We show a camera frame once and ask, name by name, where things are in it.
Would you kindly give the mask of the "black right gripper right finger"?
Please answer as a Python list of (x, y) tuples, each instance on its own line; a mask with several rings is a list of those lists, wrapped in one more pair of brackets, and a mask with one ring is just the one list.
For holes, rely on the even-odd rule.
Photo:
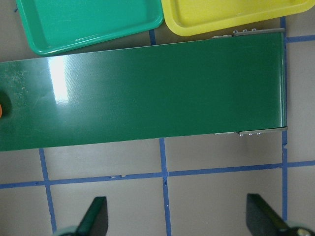
[(247, 194), (246, 226), (252, 236), (287, 236), (290, 227), (259, 195)]

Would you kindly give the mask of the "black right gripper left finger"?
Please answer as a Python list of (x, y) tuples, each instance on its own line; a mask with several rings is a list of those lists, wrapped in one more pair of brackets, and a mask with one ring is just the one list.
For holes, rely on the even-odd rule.
[(76, 228), (76, 236), (105, 236), (108, 231), (106, 197), (95, 197)]

